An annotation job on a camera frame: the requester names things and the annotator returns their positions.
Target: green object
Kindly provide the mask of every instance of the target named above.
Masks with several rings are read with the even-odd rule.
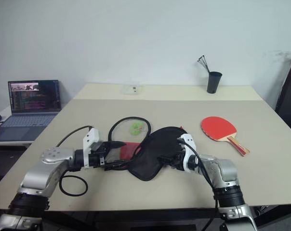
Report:
[[[133,136],[139,135],[144,128],[143,122],[135,122],[130,127],[130,134]]]

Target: black cup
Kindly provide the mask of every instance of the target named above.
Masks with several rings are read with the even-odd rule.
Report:
[[[208,93],[215,93],[218,87],[218,83],[221,80],[222,73],[216,72],[216,71],[211,71],[209,72],[209,81],[208,81]]]

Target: wooden paddle handle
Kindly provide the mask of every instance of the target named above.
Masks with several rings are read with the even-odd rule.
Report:
[[[236,141],[232,136],[227,137],[227,139],[230,141],[230,143],[241,153],[242,156],[245,156],[250,151],[239,144],[239,142]]]

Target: black fabric pouch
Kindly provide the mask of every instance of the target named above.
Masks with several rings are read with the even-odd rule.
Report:
[[[177,138],[185,133],[185,130],[177,127],[161,128],[153,132],[141,143],[128,165],[128,171],[140,180],[153,179],[164,165],[159,158],[172,158],[180,152],[181,146]]]

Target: red object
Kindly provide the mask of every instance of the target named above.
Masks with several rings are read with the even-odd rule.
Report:
[[[201,122],[201,128],[204,133],[215,141],[226,141],[231,143],[242,156],[250,151],[236,141],[237,129],[227,120],[210,116]]]
[[[139,143],[125,142],[126,145],[121,147],[120,150],[120,159],[121,160],[130,160],[135,149],[138,147]]]

